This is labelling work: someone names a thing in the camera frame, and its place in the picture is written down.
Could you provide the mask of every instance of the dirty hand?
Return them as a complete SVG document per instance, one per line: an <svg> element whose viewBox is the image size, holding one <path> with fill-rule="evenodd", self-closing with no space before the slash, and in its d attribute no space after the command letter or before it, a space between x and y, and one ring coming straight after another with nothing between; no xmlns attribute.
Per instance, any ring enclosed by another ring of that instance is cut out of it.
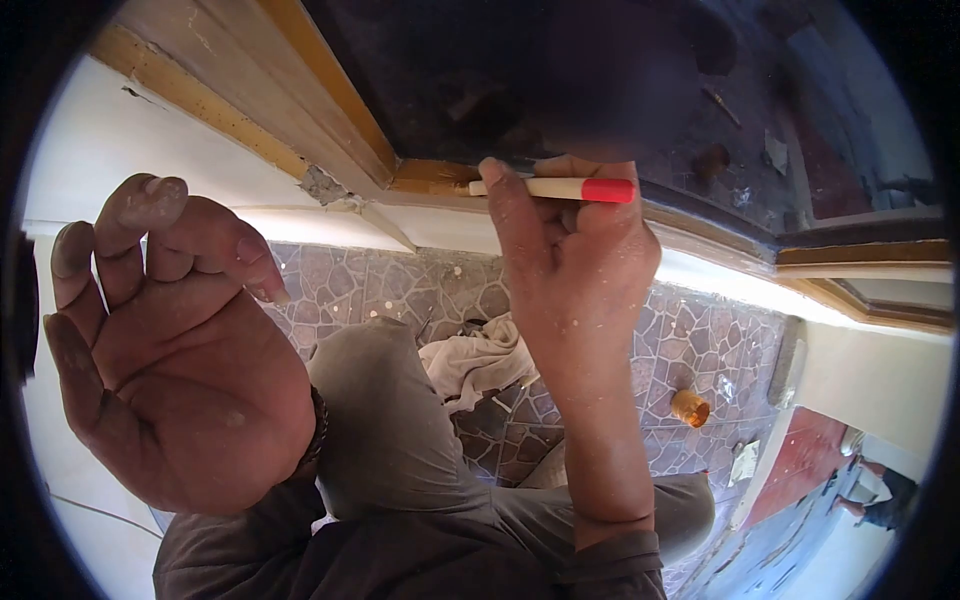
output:
<svg viewBox="0 0 960 600"><path fill-rule="evenodd" d="M539 161L534 170L538 177L636 183L632 162L558 156ZM660 264L660 244L643 222L639 194L629 204L531 199L502 162L487 158L480 173L514 320L544 381L560 386L570 377L603 378L625 368L636 319Z"/></svg>
<svg viewBox="0 0 960 600"><path fill-rule="evenodd" d="M314 433L310 382L251 296L289 299L255 229L182 180L134 175L96 225L63 228L51 270L44 328L67 422L132 493L225 514L294 472Z"/></svg>

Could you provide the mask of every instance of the cord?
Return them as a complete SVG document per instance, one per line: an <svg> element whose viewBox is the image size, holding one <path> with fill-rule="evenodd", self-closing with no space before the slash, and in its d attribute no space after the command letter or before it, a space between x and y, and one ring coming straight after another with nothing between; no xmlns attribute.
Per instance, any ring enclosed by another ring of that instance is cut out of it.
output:
<svg viewBox="0 0 960 600"><path fill-rule="evenodd" d="M163 536L161 536L160 534L158 534L156 531L151 531L150 529L147 529L146 527L144 527L144 526L141 525L140 523L137 523L137 522L135 522L135 521L131 521L131 520L129 520L128 518L123 518L123 517L120 516L120 515L115 515L114 513L108 513L107 511L102 511L102 510L100 510L100 509L95 509L95 508L93 508L92 506L87 506L87 505L85 505L85 504L81 504L80 502L77 502L77 501L75 501L75 500L71 500L70 498L64 498L63 496L61 496L61 495L56 495L56 494L53 493L53 492L50 492L50 497L56 498L56 499L59 500L60 502L66 502L67 504L72 504L72 505L74 505L74 506L76 506L76 507L78 507L78 508L86 509L86 510L88 510L88 511L91 511L91 512L93 512L93 513L97 513L97 514L99 514L99 515L109 516L110 518L115 518L115 519L117 519L118 521L123 521L123 522L127 523L128 525L132 525L133 527L136 527L137 529L142 529L143 531L147 532L148 534L150 534L151 536L157 538L158 540L163 540Z"/></svg>

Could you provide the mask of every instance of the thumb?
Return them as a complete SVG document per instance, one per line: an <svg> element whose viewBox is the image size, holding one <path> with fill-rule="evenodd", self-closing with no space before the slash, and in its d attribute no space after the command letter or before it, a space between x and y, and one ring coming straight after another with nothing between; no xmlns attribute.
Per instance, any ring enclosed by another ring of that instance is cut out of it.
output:
<svg viewBox="0 0 960 600"><path fill-rule="evenodd" d="M491 156L478 166L496 236L507 264L520 273L542 273L550 267L550 245L543 220L523 180L506 163Z"/></svg>
<svg viewBox="0 0 960 600"><path fill-rule="evenodd" d="M140 439L151 426L141 421L127 402L104 388L90 348L73 321L59 313L49 315L43 318L43 328L60 374L67 424L104 467L143 497L151 487L148 479L159 475L156 465L146 464L156 455Z"/></svg>

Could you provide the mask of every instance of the white cloth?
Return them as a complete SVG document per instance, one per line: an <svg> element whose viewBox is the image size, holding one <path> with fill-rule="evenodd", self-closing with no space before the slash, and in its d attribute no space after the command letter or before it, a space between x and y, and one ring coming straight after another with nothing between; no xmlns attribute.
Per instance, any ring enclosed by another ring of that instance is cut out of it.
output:
<svg viewBox="0 0 960 600"><path fill-rule="evenodd" d="M487 390L502 390L518 379L535 379L537 367L506 313L469 336L457 335L420 349L420 360L450 414L472 411Z"/></svg>

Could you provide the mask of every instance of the wooden door frame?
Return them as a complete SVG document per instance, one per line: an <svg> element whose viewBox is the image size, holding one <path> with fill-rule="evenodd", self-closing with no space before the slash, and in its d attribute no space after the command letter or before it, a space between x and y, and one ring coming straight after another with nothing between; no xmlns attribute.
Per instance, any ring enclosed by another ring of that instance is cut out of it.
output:
<svg viewBox="0 0 960 600"><path fill-rule="evenodd" d="M487 212L485 198L451 193L451 183L478 178L475 167L396 155L299 0L131 0L90 54L297 180L316 165L365 200ZM869 304L833 282L952 281L940 221L774 236L686 192L645 180L641 189L666 248L773 280L861 323L952 329L952 315ZM851 233L861 243L835 243Z"/></svg>

